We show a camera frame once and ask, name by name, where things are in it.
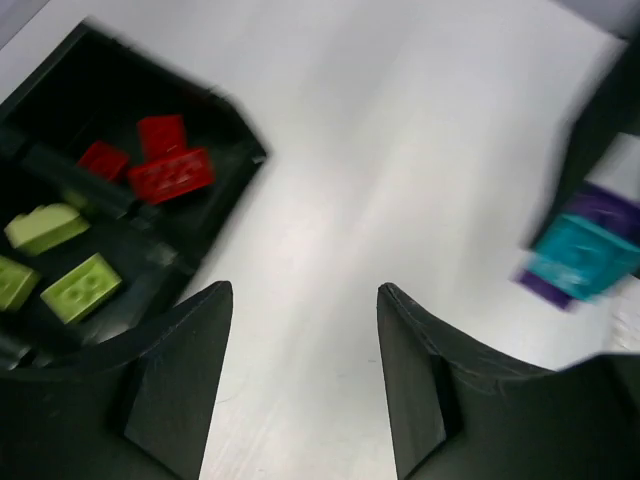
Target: white table surface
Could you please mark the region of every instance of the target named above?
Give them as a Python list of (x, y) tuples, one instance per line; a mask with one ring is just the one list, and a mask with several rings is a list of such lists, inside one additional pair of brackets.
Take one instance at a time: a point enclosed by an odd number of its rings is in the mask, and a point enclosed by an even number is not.
[(0, 51), (0, 100), (87, 15), (241, 99), (273, 149), (191, 286), (235, 291), (203, 479), (395, 478), (384, 282), (541, 366), (605, 343), (602, 305), (510, 281), (619, 48), (595, 27), (543, 0), (51, 0)]

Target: lime green lego brick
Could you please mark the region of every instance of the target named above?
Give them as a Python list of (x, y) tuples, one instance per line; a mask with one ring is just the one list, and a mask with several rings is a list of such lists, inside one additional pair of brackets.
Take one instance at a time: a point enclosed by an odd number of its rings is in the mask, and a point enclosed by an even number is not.
[(39, 255), (89, 228), (80, 214), (63, 203), (37, 207), (18, 215), (4, 229), (9, 243), (29, 255)]
[(19, 310), (38, 280), (40, 275), (30, 268), (0, 256), (0, 310)]
[(79, 322), (117, 290), (122, 279), (100, 254), (71, 270), (40, 294), (64, 323)]

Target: red lego brick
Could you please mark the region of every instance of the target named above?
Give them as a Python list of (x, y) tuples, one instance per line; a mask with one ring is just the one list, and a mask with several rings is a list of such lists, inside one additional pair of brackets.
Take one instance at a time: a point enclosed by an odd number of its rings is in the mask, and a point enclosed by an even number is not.
[(117, 182), (124, 173), (127, 163), (129, 163), (127, 153), (98, 140), (89, 147), (78, 165), (110, 182)]
[(209, 155), (204, 148), (132, 168), (128, 177), (136, 195), (152, 205), (206, 187), (214, 181)]
[(187, 151), (182, 115), (143, 118), (138, 122), (138, 133), (147, 161)]

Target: purple lego brick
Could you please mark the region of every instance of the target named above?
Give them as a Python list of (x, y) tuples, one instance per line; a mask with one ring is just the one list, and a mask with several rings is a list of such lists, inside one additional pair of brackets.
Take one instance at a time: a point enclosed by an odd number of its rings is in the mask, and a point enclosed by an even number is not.
[(525, 270), (517, 281), (561, 310), (567, 310), (575, 300), (571, 295), (545, 282), (528, 270)]
[(580, 215), (628, 242), (638, 243), (640, 207), (602, 187), (585, 182), (564, 213)]

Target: black plastic tray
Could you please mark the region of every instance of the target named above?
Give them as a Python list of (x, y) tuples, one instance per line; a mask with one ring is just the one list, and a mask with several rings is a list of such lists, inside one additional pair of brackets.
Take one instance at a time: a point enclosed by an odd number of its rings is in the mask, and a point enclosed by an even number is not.
[[(41, 154), (34, 150), (29, 156)], [(41, 180), (20, 163), (0, 161), (0, 224), (6, 225), (16, 215), (40, 205), (64, 203), (72, 192), (55, 179)], [(81, 213), (91, 224), (88, 231), (37, 256), (13, 249), (6, 236), (0, 235), (0, 255), (42, 276), (18, 312), (1, 315), (2, 327), (26, 340), (38, 358), (44, 359), (40, 363), (112, 338), (170, 308), (195, 272), (175, 249), (153, 232), (141, 230), (135, 217), (118, 218), (93, 202)], [(85, 320), (65, 325), (42, 301), (40, 293), (95, 253), (100, 253), (120, 275), (122, 285)]]
[(136, 123), (165, 114), (183, 115), (189, 146), (208, 149), (215, 183), (158, 206), (137, 202), (126, 180), (98, 183), (118, 208), (155, 225), (197, 262), (267, 155), (225, 98), (83, 22), (0, 106), (0, 123), (80, 169), (75, 163), (96, 140), (143, 163)]

